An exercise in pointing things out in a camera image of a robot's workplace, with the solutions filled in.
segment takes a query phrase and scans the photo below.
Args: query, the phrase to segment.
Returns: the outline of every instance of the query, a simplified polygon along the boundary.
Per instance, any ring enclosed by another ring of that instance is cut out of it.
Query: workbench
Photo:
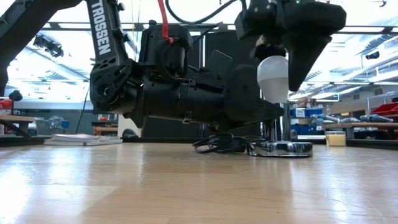
[[[28,117],[28,116],[17,116],[17,115],[7,115],[7,114],[0,114],[0,119],[9,121],[14,124],[19,125],[19,129],[24,131],[25,133],[29,133],[29,123],[35,121],[35,118]]]
[[[0,151],[4,223],[398,223],[398,152],[196,154],[189,144]]]
[[[383,128],[387,129],[391,140],[395,139],[394,130],[398,129],[398,123],[337,123],[337,124],[324,124],[324,130],[330,129],[344,129],[346,131],[347,139],[354,139],[354,128]]]

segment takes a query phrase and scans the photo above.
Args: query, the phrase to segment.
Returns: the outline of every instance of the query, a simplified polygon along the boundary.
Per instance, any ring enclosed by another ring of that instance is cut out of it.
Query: red toolbox
[[[371,114],[378,114],[398,121],[398,103],[387,103],[385,105],[381,105],[373,110]]]

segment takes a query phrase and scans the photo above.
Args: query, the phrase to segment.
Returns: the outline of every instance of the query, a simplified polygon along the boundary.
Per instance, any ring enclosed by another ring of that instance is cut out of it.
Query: book
[[[102,146],[107,144],[120,144],[120,137],[91,136],[88,134],[53,134],[51,139],[44,141],[51,146]]]
[[[107,141],[55,141],[53,139],[46,139],[44,141],[45,145],[48,146],[104,146],[109,144],[121,144],[123,143],[122,139],[112,139]]]

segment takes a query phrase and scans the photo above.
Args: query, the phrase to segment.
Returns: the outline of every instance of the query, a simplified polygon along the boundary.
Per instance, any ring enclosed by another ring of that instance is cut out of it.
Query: blue bin
[[[290,125],[291,130],[295,130],[297,135],[300,134],[300,126],[299,125]]]
[[[62,121],[61,127],[62,128],[69,128],[69,121]]]
[[[307,109],[307,110],[305,110],[305,116],[308,118],[314,114],[322,114],[322,109]]]
[[[303,111],[303,112],[301,112],[301,114],[304,113],[304,116],[297,116],[297,111]],[[293,118],[305,118],[305,117],[307,117],[307,112],[306,112],[306,109],[304,109],[304,108],[296,108],[296,109],[290,110],[290,116]]]
[[[313,126],[300,126],[300,135],[309,135],[315,128]]]

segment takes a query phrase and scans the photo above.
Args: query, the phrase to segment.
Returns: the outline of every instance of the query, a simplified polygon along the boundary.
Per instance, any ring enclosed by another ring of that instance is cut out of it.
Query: chrome lamp base
[[[248,155],[263,157],[312,157],[310,142],[254,142],[248,147]]]

